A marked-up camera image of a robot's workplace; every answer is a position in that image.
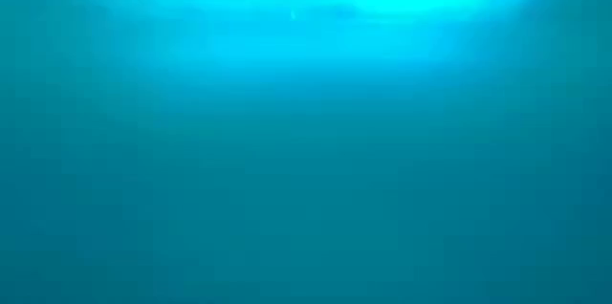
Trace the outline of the blue plastic bin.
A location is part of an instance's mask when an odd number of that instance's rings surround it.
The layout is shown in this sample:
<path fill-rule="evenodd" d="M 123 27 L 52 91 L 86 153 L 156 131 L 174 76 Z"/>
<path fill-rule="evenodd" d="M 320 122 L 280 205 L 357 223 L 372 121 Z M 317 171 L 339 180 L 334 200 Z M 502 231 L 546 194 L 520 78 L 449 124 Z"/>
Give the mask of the blue plastic bin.
<path fill-rule="evenodd" d="M 612 304 L 612 0 L 0 0 L 0 304 Z"/>

